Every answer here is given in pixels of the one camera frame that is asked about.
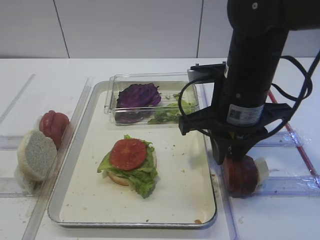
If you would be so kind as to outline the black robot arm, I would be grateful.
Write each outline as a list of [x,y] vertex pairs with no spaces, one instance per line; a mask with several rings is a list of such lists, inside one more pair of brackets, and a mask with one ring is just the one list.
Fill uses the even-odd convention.
[[189,84],[213,83],[211,105],[182,113],[182,135],[199,131],[210,138],[218,165],[225,158],[240,161],[258,142],[281,130],[312,91],[311,77],[320,58],[309,69],[292,59],[304,82],[294,105],[268,103],[269,90],[290,31],[317,29],[317,0],[230,0],[227,16],[233,33],[227,61],[192,66]]

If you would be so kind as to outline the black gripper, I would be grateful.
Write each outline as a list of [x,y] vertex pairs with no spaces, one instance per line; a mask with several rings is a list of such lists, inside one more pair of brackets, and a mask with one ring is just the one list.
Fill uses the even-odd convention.
[[[253,125],[232,125],[222,120],[214,108],[209,106],[180,116],[178,127],[182,135],[197,130],[210,130],[212,156],[217,165],[224,162],[225,156],[231,145],[231,159],[241,161],[247,152],[259,141],[273,135],[265,128],[266,125],[285,119],[292,112],[286,103],[266,103],[257,123]],[[233,140],[223,137],[224,133],[233,132]]]

